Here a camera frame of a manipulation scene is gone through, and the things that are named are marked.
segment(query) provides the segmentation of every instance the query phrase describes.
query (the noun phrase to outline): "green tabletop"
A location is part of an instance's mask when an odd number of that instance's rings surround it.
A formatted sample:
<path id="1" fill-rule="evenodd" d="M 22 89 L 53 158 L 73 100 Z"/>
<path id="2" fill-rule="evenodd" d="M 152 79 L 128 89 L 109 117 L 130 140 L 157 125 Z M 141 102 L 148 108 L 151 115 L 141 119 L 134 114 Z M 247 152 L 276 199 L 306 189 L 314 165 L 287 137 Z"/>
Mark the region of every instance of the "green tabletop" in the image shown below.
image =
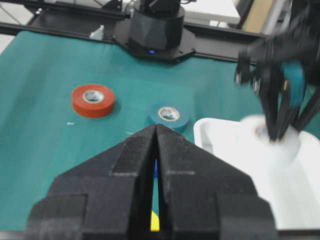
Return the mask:
<path id="1" fill-rule="evenodd" d="M 55 176 L 148 126 L 153 104 L 184 106 L 190 141 L 201 118 L 239 121 L 262 113 L 250 88 L 234 85 L 235 67 L 197 57 L 149 62 L 116 45 L 21 32 L 0 55 L 0 231 L 24 230 Z M 73 89 L 90 83 L 114 92 L 109 116 L 73 111 Z M 319 119 L 307 127 L 317 137 Z"/>

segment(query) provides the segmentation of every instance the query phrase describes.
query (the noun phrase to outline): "white tray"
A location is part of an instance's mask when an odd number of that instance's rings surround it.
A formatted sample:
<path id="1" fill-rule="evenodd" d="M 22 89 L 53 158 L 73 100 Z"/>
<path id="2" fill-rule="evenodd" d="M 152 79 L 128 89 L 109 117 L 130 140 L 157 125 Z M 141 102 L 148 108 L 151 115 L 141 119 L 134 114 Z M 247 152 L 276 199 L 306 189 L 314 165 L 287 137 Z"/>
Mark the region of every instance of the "white tray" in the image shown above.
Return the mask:
<path id="1" fill-rule="evenodd" d="M 320 141 L 290 128 L 284 140 L 270 143 L 256 136 L 261 125 L 261 115 L 241 122 L 203 118 L 193 128 L 195 144 L 251 176 L 278 230 L 319 229 Z"/>

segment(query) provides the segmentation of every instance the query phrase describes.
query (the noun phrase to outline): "tape roll center hole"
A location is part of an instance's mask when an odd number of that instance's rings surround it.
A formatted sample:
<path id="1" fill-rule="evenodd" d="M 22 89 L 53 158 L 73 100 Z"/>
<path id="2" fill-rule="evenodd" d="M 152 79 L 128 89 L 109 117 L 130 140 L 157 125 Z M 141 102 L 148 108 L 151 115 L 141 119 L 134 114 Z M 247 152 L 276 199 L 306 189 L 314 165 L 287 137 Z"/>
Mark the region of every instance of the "tape roll center hole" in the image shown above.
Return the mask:
<path id="1" fill-rule="evenodd" d="M 160 118 L 167 122 L 174 122 L 177 121 L 180 118 L 180 113 L 177 109 L 165 106 L 159 109 L 158 115 Z"/>
<path id="2" fill-rule="evenodd" d="M 91 104 L 98 104 L 104 100 L 105 96 L 97 90 L 89 90 L 83 94 L 83 99 Z"/>

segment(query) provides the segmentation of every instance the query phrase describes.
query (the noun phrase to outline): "blue tape roll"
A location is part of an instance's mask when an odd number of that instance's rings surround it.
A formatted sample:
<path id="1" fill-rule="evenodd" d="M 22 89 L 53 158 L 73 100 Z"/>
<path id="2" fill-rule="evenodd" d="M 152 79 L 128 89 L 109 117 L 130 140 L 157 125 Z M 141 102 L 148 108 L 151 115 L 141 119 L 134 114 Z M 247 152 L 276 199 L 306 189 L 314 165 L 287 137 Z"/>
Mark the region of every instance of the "blue tape roll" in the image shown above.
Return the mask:
<path id="1" fill-rule="evenodd" d="M 282 64 L 284 77 L 290 82 L 290 108 L 300 106 L 304 100 L 305 73 L 300 61 Z"/>
<path id="2" fill-rule="evenodd" d="M 178 133 L 183 133 L 189 121 L 188 112 L 177 104 L 161 102 L 149 110 L 151 124 L 163 124 Z"/>

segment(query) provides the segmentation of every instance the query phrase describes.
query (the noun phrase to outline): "electrical tape roll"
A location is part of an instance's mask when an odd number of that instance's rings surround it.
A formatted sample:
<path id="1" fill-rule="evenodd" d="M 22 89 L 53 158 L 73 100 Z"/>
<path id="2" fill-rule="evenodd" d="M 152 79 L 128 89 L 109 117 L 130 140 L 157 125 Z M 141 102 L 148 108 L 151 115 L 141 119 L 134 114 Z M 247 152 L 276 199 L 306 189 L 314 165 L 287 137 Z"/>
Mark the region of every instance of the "electrical tape roll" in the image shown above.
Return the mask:
<path id="1" fill-rule="evenodd" d="M 178 133 L 183 133 L 189 121 L 188 112 L 177 104 L 161 102 L 149 110 L 151 124 L 163 124 Z"/>
<path id="2" fill-rule="evenodd" d="M 116 101 L 114 93 L 106 86 L 87 84 L 72 92 L 72 108 L 87 118 L 101 118 L 112 112 Z"/>

